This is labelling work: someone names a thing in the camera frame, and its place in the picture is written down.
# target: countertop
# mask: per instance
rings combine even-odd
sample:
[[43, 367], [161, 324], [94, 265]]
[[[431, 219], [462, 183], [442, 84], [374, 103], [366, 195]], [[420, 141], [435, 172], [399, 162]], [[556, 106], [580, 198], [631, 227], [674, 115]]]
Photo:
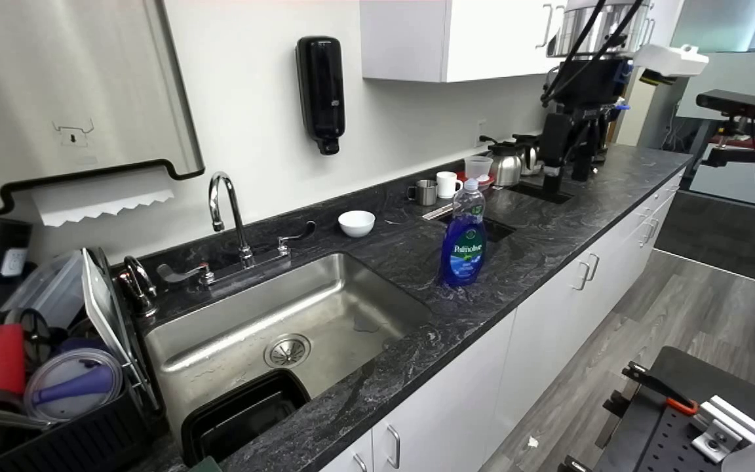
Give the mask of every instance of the countertop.
[[[488, 219], [511, 227], [513, 235], [488, 249], [480, 280], [469, 290], [446, 290], [437, 280], [442, 227], [421, 221], [421, 212], [433, 208], [410, 203], [416, 176], [252, 227], [252, 242], [262, 248], [272, 244], [276, 235], [298, 231], [305, 221], [318, 221], [318, 231], [292, 248], [292, 265], [344, 253], [411, 294], [431, 315], [416, 333], [387, 346], [293, 417], [235, 451], [224, 467], [241, 472], [319, 469], [682, 172], [688, 161], [688, 156], [674, 153], [610, 147], [594, 180], [563, 183], [570, 200], [562, 204], [495, 193], [488, 200]], [[378, 216], [378, 227], [366, 239], [345, 239], [335, 229], [335, 216], [351, 208]], [[145, 257], [145, 265], [189, 269], [199, 259], [226, 265], [233, 256], [233, 235], [224, 235]], [[220, 296], [226, 294], [167, 294], [161, 299], [161, 317], [141, 321], [138, 329], [150, 330]], [[175, 444], [163, 439], [154, 456], [136, 469], [167, 469], [172, 461]]]

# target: dish rack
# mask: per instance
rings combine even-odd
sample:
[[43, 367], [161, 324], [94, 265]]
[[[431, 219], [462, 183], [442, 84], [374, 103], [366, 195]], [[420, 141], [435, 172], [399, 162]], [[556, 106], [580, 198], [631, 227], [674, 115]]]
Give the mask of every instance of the dish rack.
[[123, 469], [150, 451], [157, 434], [161, 402], [138, 363], [141, 345], [116, 294], [107, 257], [103, 249], [81, 249], [81, 257], [85, 311], [106, 346], [123, 363], [125, 389], [103, 409], [0, 454], [0, 472]]

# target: stainless steel paper towel dispenser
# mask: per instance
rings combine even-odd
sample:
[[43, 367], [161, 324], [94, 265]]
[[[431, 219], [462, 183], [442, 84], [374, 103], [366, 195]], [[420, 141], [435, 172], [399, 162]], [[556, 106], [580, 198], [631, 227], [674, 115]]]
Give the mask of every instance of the stainless steel paper towel dispenser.
[[0, 212], [136, 166], [203, 174], [163, 0], [0, 0]]

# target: kitchen faucet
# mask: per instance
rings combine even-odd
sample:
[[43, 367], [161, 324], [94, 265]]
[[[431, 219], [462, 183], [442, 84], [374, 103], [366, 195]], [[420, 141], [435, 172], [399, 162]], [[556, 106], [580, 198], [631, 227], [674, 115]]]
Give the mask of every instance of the kitchen faucet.
[[224, 235], [224, 229], [226, 229], [226, 227], [224, 227], [224, 219], [220, 219], [220, 203], [218, 203], [218, 190], [220, 190], [220, 183], [224, 183], [226, 193], [227, 193], [231, 216], [233, 216], [233, 221], [235, 221], [235, 235], [238, 235], [238, 244], [241, 244], [241, 262], [244, 262], [244, 265], [252, 265], [252, 249], [248, 249], [246, 237], [244, 237], [244, 221], [241, 221], [238, 195], [235, 195], [233, 181], [231, 181], [226, 174], [214, 174], [214, 176], [209, 180], [209, 219], [213, 219], [213, 229], [214, 229], [218, 235]]

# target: blue dish soap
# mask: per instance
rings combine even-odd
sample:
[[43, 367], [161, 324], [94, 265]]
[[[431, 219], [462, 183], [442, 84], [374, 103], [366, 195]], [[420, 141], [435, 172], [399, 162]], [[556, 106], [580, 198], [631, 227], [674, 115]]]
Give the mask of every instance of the blue dish soap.
[[452, 290], [475, 283], [484, 262], [484, 198], [476, 181], [467, 181], [453, 204], [456, 210], [440, 244], [440, 280]]

